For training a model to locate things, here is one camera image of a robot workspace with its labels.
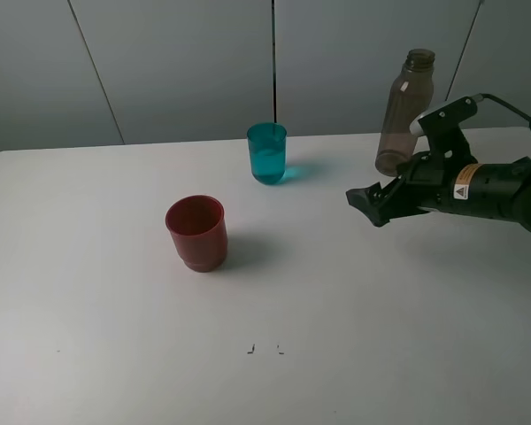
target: red cup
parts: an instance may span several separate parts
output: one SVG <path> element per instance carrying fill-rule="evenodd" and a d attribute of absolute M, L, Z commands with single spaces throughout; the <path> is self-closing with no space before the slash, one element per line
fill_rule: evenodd
<path fill-rule="evenodd" d="M 227 257 L 224 207 L 213 197 L 194 195 L 177 201 L 165 215 L 177 253 L 196 272 L 210 272 Z"/>

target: table surface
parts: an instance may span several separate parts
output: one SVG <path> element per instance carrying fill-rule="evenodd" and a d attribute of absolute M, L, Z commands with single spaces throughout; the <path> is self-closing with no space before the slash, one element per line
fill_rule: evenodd
<path fill-rule="evenodd" d="M 466 134 L 531 156 L 524 128 Z M 374 228 L 344 193 L 378 138 L 289 138 L 274 187 L 244 140 L 0 153 L 0 425 L 531 424 L 531 235 Z M 226 210 L 211 274 L 164 225 L 196 193 Z"/>

